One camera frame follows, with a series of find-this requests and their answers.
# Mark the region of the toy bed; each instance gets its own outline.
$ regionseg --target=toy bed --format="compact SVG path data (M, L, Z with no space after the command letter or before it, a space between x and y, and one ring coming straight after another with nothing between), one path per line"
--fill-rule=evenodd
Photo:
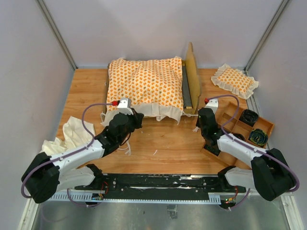
M188 51L186 53L185 60L182 60L178 57L175 57L175 58L172 58L172 59L165 59L165 60L152 60L152 62L155 62L155 63L161 63L163 61L169 62L170 64L175 62L175 66L176 66L176 64L178 64L177 62L180 62L179 63L180 65L178 65L178 66L180 66L179 70L178 69L174 69L175 71L171 70L171 72L174 72L175 74L177 74L177 72L178 72L180 74L180 76L182 76L182 78L178 78L179 83L180 83L180 86L178 86L178 87L180 88L180 91L181 91L181 92L179 92L180 93L180 100L178 100L178 103L175 104L175 99L177 97L177 94L173 94L172 96L170 95L170 99L169 99L169 97L167 95L164 95L164 93L163 93L163 91L167 90L167 88L166 88L166 86L162 85L162 87L164 87L164 88L161 89L162 87L160 87L160 89L161 89L160 93L161 94L159 94L158 97L161 96L161 98L158 98L159 103L144 103L144 102L142 102L142 103L136 104L136 96L135 96L135 104L132 103L132 107L135 108L135 110L137 112L144 113L144 115L147 116L147 117L156 117L156 119L158 121L163 119L164 117L168 116L168 117L173 118L173 119L175 119L179 122L180 117L182 115L191 115L191 114L196 113L197 108L198 108L198 104L199 104L200 95L201 95L201 82L200 82L200 78L199 78L199 75L198 75L197 62L196 62L195 55L194 55L194 52L193 52L192 43L191 42L189 43ZM106 92L107 102L110 102L111 100L119 99L117 97L129 97L129 98L131 98L132 97L131 93L134 96L135 85L126 83L127 82L126 80L129 79L129 77L127 77L126 73L121 74L121 68L116 71L117 74L115 74L116 73L115 71L110 72L111 68L114 69L114 64L118 65L118 67L119 67L119 66L122 66L122 62L124 63L123 65L125 65L125 63L127 63L127 62L129 64L129 61L125 61L123 59L118 59L118 60L113 61L108 66L108 78L107 78L107 88L108 88L108 90ZM149 81L151 81L150 73L146 72L146 77L148 77ZM156 85L157 81L154 80L154 79L152 79L152 81L153 81L152 82L152 84L153 84L152 89L157 90L157 93L159 93L159 90L155 89L155 86L158 86L158 85ZM123 90L121 90L122 93L118 93L117 97L112 97L113 96L112 92L114 91L114 87L112 87L111 84L116 84L116 86L118 88L123 89ZM172 101L172 103L174 103L174 105L173 104L168 105L168 106L164 105L164 102L168 102L168 100ZM113 118L113 116L116 113L118 113L117 110L106 106L104 108L104 112L101 114L101 118L103 120L102 124L104 126L107 126L109 121Z

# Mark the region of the wooden table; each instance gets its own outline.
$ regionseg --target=wooden table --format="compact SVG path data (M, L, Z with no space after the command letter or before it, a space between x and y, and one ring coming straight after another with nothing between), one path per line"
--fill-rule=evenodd
M202 84L200 107L204 98L227 94L227 91L214 86L211 76L216 69L200 69ZM70 116L81 118L84 108L93 103L106 101L106 69L77 69L67 97L57 137L63 139L62 126ZM218 117L229 101L234 98L220 98ZM240 106L247 108L246 101L240 99ZM96 134L103 130L100 124L102 106L87 111L85 120L94 124ZM200 131L193 132L196 117L183 116L179 125L170 118L158 122L155 118L143 119L143 128L132 133L130 138L131 156L125 150L91 161L105 173L185 173L216 174L224 168L208 158L201 151L204 144Z

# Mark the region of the gray wall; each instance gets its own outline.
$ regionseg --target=gray wall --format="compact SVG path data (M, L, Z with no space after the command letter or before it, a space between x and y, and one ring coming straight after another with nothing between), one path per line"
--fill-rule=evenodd
M45 0L78 66L120 57L246 65L281 0Z
M34 0L1 1L0 22L0 228L14 230L21 176L54 138L73 72Z
M298 174L296 201L307 226L307 1L292 1L250 70L262 115L276 126L273 145Z

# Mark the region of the purple hose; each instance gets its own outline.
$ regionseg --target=purple hose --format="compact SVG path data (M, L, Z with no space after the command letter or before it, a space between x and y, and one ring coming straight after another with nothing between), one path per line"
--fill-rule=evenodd
M93 107L93 106L96 106L96 105L113 105L113 104L111 104L111 103L95 103L95 104L91 104L90 106L86 107L86 109L85 109L85 110L83 111L83 113L82 113L81 122L82 122L82 125L83 125L84 129L86 130L86 132L88 132L88 133L92 136L92 140L90 141L90 143L89 143L86 147L77 149L76 151L71 152L71 153L69 153L69 154L63 156L63 159L64 159L64 158L67 158L67 157L70 157L70 156L72 156L72 155L74 155L74 154L76 154L76 153L78 153L78 152L81 152L81 151L87 149L87 148L88 148L89 146L91 146L91 144L94 142L94 134L91 133L91 131L88 130L88 128L85 126L85 123L84 123L84 115L85 115L86 111L87 111L89 108L91 108L91 107ZM25 192L24 192L24 187L25 187L25 184L27 183L27 181L29 180L29 178L33 175L33 173L35 173L37 170L39 170L40 168L44 167L45 165L51 164L51 163L56 162L56 161L59 161L59 160L60 160L60 157L55 158L55 159L50 160L50 161L47 161L47 162L45 162L45 163L42 163L42 164L38 165L37 167L35 167L34 169L32 169L32 170L30 171L30 173L25 177L25 179L24 179L24 181L23 181L23 184L22 184L22 186L21 186L21 194L23 195L23 197L25 197L25 198L32 198L30 195L25 194Z
M233 141L235 141L235 142L241 144L242 146L244 146L244 147L246 147L246 148L248 148L248 149L250 149L250 150L254 150L254 148L251 147L251 146L249 146L246 142L241 141L240 139L237 139L236 137L230 136L230 135L224 130L224 126L227 125L229 122L231 122L232 119L235 118L235 116L237 115L237 113L238 113L238 111L239 111L239 107L240 107L239 99L238 99L236 96L234 96L234 95L225 94L225 95L220 95L220 96L208 98L208 100L216 99L216 98L220 98L220 97L233 97L233 98L236 99L236 102L237 102L237 108L236 108L235 114L234 114L227 122L225 122L224 124L222 124L221 130L223 131L223 133L224 133L226 136L228 136L229 138L231 138ZM269 155L268 153L266 153L266 152L264 152L264 151L260 151L260 150L257 149L256 152L257 152L257 153L260 153L260 154L262 154L262 155L264 155L264 156L266 156L266 157L268 157L268 158L270 158L271 160L273 160L273 161L275 161L276 163L278 163L278 164L280 164L281 166L283 166L283 167L294 177L295 182L296 182L295 187L292 188L292 189L290 189L289 192L295 192L296 190L298 190L299 185L300 185L300 184L299 184L299 179L298 179L297 175L295 174L295 172L294 172L292 169L290 169L287 165L285 165L284 163L282 163L280 160L278 160L278 159L272 157L271 155ZM235 206L233 206L232 208L237 207L238 205L240 205L240 204L247 198L249 192L250 192L250 189L248 189L248 191L247 191L245 197L244 197L239 203L237 203Z

